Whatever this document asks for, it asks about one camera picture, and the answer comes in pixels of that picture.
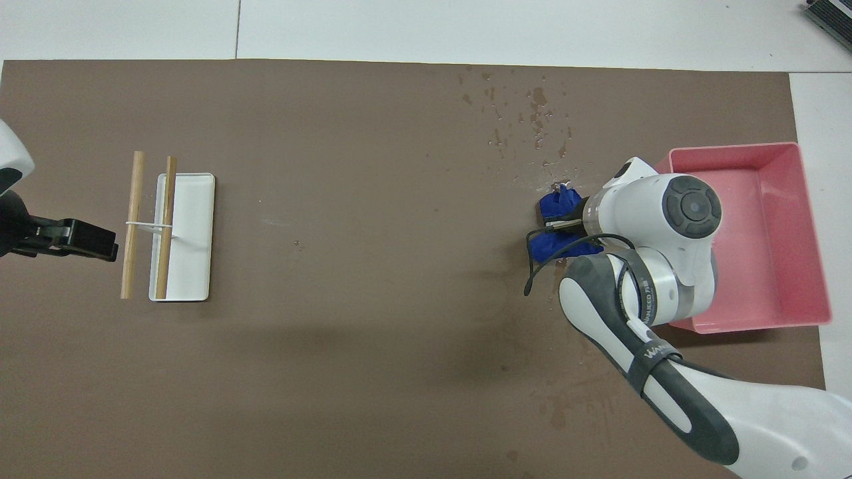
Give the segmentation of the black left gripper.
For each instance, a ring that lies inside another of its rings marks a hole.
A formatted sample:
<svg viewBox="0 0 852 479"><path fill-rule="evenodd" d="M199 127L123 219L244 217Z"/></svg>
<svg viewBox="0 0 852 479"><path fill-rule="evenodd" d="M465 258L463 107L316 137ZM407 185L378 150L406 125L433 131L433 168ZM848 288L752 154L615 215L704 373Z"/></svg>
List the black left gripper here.
<svg viewBox="0 0 852 479"><path fill-rule="evenodd" d="M15 192L6 192L1 198L1 255L15 253L24 257L51 255L67 257L77 255L116 261L118 243L116 233L82 220L71 220L70 249L59 246L66 224L32 216L24 201Z"/></svg>

